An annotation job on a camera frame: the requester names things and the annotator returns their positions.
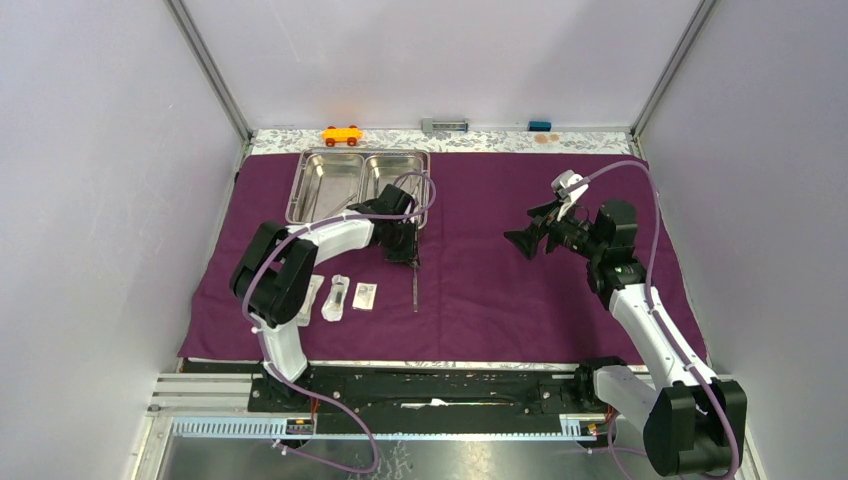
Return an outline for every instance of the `purple tablecloth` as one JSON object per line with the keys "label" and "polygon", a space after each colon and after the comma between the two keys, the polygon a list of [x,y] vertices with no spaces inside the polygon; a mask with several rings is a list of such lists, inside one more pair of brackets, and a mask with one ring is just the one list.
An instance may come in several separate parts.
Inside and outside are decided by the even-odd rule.
{"label": "purple tablecloth", "polygon": [[[350,308],[329,323],[320,308],[301,329],[303,350],[314,360],[456,360],[577,362],[619,355],[640,363],[629,337],[586,283],[586,261],[564,249],[529,262],[505,230],[524,228],[526,210],[552,199],[561,172],[583,175],[624,155],[438,153],[432,177],[435,205],[421,235],[420,309],[412,312],[412,271],[389,264],[379,248],[349,252],[316,268],[356,282],[376,283],[373,311]],[[230,275],[260,223],[285,223],[285,208],[298,155],[247,159],[236,183],[215,253],[192,298],[191,325],[180,350],[185,357],[217,360],[261,358],[250,325],[228,290]],[[592,210],[607,198],[632,202],[639,215],[637,254],[647,262],[653,207],[647,181],[632,168],[594,181],[581,203]],[[668,235],[660,235],[654,279],[663,303],[699,355],[704,343],[689,310],[680,268]]]}

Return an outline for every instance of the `metal tray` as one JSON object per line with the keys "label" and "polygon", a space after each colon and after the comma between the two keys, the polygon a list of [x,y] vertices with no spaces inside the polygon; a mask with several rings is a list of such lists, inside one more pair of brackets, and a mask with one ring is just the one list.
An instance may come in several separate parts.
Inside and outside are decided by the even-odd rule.
{"label": "metal tray", "polygon": [[[292,224],[315,222],[336,215],[352,203],[377,197],[383,187],[405,172],[430,172],[430,154],[423,150],[313,148],[300,154],[300,163],[286,208]],[[418,205],[429,200],[420,177],[400,185]],[[427,223],[427,214],[419,228]]]}

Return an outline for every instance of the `yellow toy car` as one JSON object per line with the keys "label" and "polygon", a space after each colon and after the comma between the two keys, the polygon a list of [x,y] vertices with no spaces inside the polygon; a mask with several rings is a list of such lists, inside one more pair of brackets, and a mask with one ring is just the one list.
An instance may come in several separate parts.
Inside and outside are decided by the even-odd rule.
{"label": "yellow toy car", "polygon": [[347,142],[351,147],[355,147],[360,138],[362,138],[362,130],[356,128],[356,125],[351,125],[348,128],[327,127],[324,133],[321,134],[324,143],[328,147],[332,147],[336,142]]}

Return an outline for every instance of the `white wall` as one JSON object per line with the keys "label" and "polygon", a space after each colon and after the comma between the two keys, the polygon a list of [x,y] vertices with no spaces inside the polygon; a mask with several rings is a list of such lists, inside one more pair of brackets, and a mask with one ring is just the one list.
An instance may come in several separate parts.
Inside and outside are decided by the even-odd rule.
{"label": "white wall", "polygon": [[847,24],[844,1],[722,2],[643,137],[769,480],[848,471]]}
{"label": "white wall", "polygon": [[164,2],[0,7],[0,477],[120,478],[238,153]]}
{"label": "white wall", "polygon": [[622,127],[697,0],[187,0],[253,128]]}

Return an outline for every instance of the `purple hose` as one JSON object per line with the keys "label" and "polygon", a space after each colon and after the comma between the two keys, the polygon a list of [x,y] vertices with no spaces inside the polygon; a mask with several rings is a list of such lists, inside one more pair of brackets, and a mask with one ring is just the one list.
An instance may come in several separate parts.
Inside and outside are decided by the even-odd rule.
{"label": "purple hose", "polygon": [[360,426],[360,428],[362,428],[362,431],[365,432],[365,435],[368,437],[368,441],[371,443],[371,450],[374,453],[374,462],[371,464],[370,467],[367,467],[367,468],[349,467],[347,465],[342,465],[341,463],[336,463],[332,460],[327,460],[326,458],[321,458],[321,457],[312,455],[310,453],[302,452],[302,451],[297,450],[297,449],[289,449],[286,446],[281,447],[282,450],[283,450],[283,454],[290,451],[295,455],[298,455],[298,456],[301,456],[301,457],[304,457],[304,458],[309,458],[311,460],[315,460],[316,462],[321,462],[325,465],[329,465],[331,467],[335,467],[335,468],[338,468],[339,470],[344,470],[344,471],[350,472],[350,473],[371,473],[374,470],[376,470],[377,466],[380,464],[380,450],[377,447],[377,441],[374,439],[374,434],[371,433],[371,430],[368,429],[367,425],[365,425],[365,422],[363,422],[362,419],[359,418],[359,415],[354,413],[351,409],[346,407],[343,403],[339,402],[338,400],[332,399],[330,397],[325,397],[324,395],[309,391],[309,390],[307,390],[303,387],[295,385],[294,382],[289,381],[289,379],[287,379],[285,377],[285,375],[283,375],[282,372],[280,372],[280,370],[277,368],[277,366],[274,365],[273,363],[271,363],[271,361],[268,359],[268,352],[265,348],[265,336],[261,332],[262,324],[259,323],[258,320],[254,319],[253,317],[250,316],[250,311],[249,311],[250,299],[251,299],[251,297],[253,297],[253,292],[256,290],[256,286],[259,284],[259,279],[261,279],[262,276],[265,275],[265,272],[268,271],[268,268],[271,267],[271,264],[274,263],[274,259],[277,258],[277,256],[280,254],[280,252],[282,252],[283,249],[286,248],[286,246],[289,243],[294,241],[294,239],[296,239],[297,237],[299,237],[301,235],[306,234],[307,232],[311,232],[311,231],[317,230],[321,227],[325,227],[325,226],[331,225],[333,223],[344,222],[344,221],[347,221],[347,220],[366,220],[366,219],[367,220],[407,220],[407,219],[410,219],[412,217],[423,215],[424,212],[426,212],[427,210],[430,209],[430,207],[433,206],[433,202],[436,201],[436,184],[433,183],[433,179],[431,179],[429,176],[427,176],[426,174],[423,174],[421,172],[406,172],[403,175],[400,175],[398,178],[396,178],[394,183],[397,184],[400,180],[403,180],[404,178],[409,177],[409,176],[422,177],[429,182],[430,199],[427,202],[427,205],[425,205],[423,208],[421,208],[420,210],[414,210],[414,206],[413,206],[412,212],[407,213],[407,214],[403,214],[403,215],[374,215],[374,214],[358,213],[358,214],[355,214],[355,215],[347,215],[345,217],[336,216],[336,217],[326,218],[324,220],[317,221],[317,222],[311,224],[309,227],[301,228],[300,230],[289,234],[285,239],[283,239],[282,242],[280,242],[279,245],[277,245],[277,247],[271,252],[271,254],[268,255],[268,258],[266,258],[265,261],[262,263],[262,265],[259,267],[259,269],[256,270],[256,274],[253,276],[253,279],[250,281],[250,285],[248,285],[247,291],[245,291],[244,300],[242,300],[242,303],[241,303],[241,313],[242,313],[242,315],[244,315],[244,318],[248,319],[250,321],[250,323],[253,324],[253,326],[255,328],[254,333],[257,333],[258,337],[259,337],[259,346],[262,349],[262,357],[265,359],[265,363],[268,366],[268,368],[271,370],[271,373],[273,373],[274,376],[277,377],[278,380],[280,380],[280,382],[282,382],[285,386],[291,388],[292,390],[294,390],[298,393],[301,393],[303,395],[306,395],[308,397],[317,398],[318,400],[321,400],[322,402],[327,402],[330,405],[334,405],[334,406],[338,407],[339,409],[341,409],[341,411],[346,413],[348,416],[350,416]]}
{"label": "purple hose", "polygon": [[[701,375],[701,372],[699,372],[697,368],[695,368],[695,365],[689,362],[689,356],[686,355],[686,352],[683,351],[683,347],[671,334],[671,331],[668,329],[668,326],[665,324],[665,322],[659,316],[659,313],[657,313],[656,309],[654,308],[655,302],[653,292],[651,291],[651,277],[654,273],[654,260],[657,256],[657,243],[659,242],[660,238],[660,193],[657,189],[656,183],[654,183],[654,178],[651,176],[651,172],[648,170],[648,167],[646,167],[641,162],[637,162],[634,160],[622,160],[620,162],[615,162],[613,164],[607,165],[606,167],[598,170],[597,172],[589,175],[588,177],[583,178],[574,185],[566,188],[565,191],[566,193],[569,193],[573,190],[576,190],[577,188],[580,188],[581,186],[591,182],[595,178],[618,167],[636,167],[642,170],[642,172],[644,172],[645,176],[648,178],[648,182],[651,184],[651,193],[654,197],[654,239],[651,242],[651,257],[650,260],[648,260],[648,272],[645,276],[645,298],[648,301],[648,307],[651,309],[651,316],[654,318],[654,321],[656,321],[657,325],[660,327],[660,330],[662,330],[663,335],[665,335],[665,338],[668,340],[668,343],[671,345],[671,348],[674,350],[677,356],[680,357],[680,359],[684,363],[686,363],[686,366],[684,366],[683,368],[688,369],[689,372],[692,373],[692,376],[695,377],[695,380],[698,381],[698,384],[700,384],[701,387],[704,389],[704,392],[707,394],[707,398],[709,398],[710,403],[712,404],[713,408],[716,411],[716,414],[718,415],[718,419],[719,422],[721,422],[721,426],[724,429],[724,433],[725,435],[727,435],[728,443],[730,443],[731,460],[730,468],[727,470],[727,473],[725,473],[724,475],[703,474],[703,476],[720,480],[732,480],[734,475],[736,475],[736,471],[739,470],[739,444],[736,442],[736,436],[733,434],[733,428],[730,426],[730,422],[727,420],[727,415],[724,413],[724,409],[721,408],[721,404],[719,403],[718,398],[716,398],[715,393],[713,393],[713,389],[710,388],[704,376]],[[621,467],[621,464],[618,462],[618,458],[615,456],[612,442],[609,442],[609,445],[610,453],[613,454],[613,458],[615,458],[615,463],[618,464],[619,468],[621,468],[621,472],[624,474],[624,476],[629,479],[630,475],[628,475],[624,468]]]}

